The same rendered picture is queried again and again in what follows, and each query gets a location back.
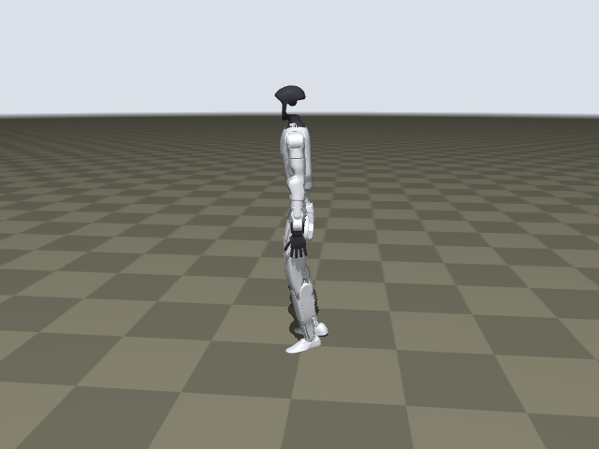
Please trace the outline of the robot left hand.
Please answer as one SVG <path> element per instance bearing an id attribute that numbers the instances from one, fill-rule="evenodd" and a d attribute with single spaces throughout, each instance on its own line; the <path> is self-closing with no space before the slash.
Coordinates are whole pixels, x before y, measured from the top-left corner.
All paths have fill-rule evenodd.
<path id="1" fill-rule="evenodd" d="M 291 243 L 290 257 L 293 256 L 294 249 L 295 249 L 295 257 L 298 258 L 298 249 L 299 249 L 299 256 L 302 257 L 302 249 L 301 248 L 303 248 L 304 254 L 307 255 L 306 241 L 305 241 L 304 236 L 302 236 L 303 233 L 304 233 L 304 222 L 302 221 L 302 231 L 293 231 L 293 221 L 292 221 L 291 222 L 291 234 L 293 234 L 293 235 L 290 237 L 290 241 L 285 246 L 285 251 L 286 251 Z"/>

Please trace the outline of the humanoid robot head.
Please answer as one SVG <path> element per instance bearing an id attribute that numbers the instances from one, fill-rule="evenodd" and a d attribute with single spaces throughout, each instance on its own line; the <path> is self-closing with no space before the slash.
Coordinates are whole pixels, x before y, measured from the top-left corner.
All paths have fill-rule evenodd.
<path id="1" fill-rule="evenodd" d="M 285 86 L 275 93 L 275 97 L 282 102 L 282 120 L 288 120 L 289 123 L 295 123 L 297 127 L 306 128 L 306 126 L 300 120 L 299 115 L 292 115 L 286 113 L 287 103 L 289 106 L 295 106 L 298 100 L 305 99 L 305 93 L 303 92 L 303 90 L 300 87 L 294 85 Z M 287 128 L 289 127 L 292 126 L 288 125 Z"/>

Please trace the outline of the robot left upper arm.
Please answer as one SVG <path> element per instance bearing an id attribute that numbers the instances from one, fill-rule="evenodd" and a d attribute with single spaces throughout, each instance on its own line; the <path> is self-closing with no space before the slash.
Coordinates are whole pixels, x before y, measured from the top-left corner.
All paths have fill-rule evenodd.
<path id="1" fill-rule="evenodd" d="M 289 183 L 294 178 L 299 178 L 304 186 L 304 148 L 305 140 L 301 132 L 291 132 L 286 137 L 286 147 L 289 154 L 289 165 L 293 176 L 286 181 L 286 187 L 290 190 Z M 290 190 L 291 191 L 291 190 Z"/>

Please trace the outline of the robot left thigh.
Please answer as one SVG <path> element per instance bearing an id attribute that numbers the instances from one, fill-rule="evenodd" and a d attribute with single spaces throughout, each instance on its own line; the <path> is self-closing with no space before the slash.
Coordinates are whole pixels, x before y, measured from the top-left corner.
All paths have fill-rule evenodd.
<path id="1" fill-rule="evenodd" d="M 311 241 L 314 233 L 314 224 L 311 223 L 309 216 L 306 215 L 303 215 L 302 221 L 304 222 L 304 233 L 302 234 L 302 236 L 304 236 L 305 241 Z M 292 235 L 293 234 L 291 234 L 290 225 L 285 245 L 290 241 L 290 237 Z M 300 292 L 300 288 L 303 283 L 308 282 L 312 284 L 310 281 L 303 278 L 307 256 L 304 254 L 303 248 L 301 249 L 302 257 L 300 257 L 300 249 L 298 249 L 298 258 L 295 257 L 295 249 L 293 252 L 293 256 L 290 257 L 291 243 L 287 250 L 284 252 L 285 275 L 291 290 L 294 291 L 297 297 L 299 297 L 298 293 Z"/>

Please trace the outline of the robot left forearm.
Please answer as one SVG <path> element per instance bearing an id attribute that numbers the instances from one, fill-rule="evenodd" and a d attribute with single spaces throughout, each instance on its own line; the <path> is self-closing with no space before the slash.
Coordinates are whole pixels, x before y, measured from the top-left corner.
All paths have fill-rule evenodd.
<path id="1" fill-rule="evenodd" d="M 305 199 L 305 192 L 302 181 L 299 178 L 294 178 L 290 181 L 289 187 L 291 190 L 290 209 L 291 218 L 293 221 L 293 231 L 302 231 L 302 218 L 303 218 L 303 200 Z"/>

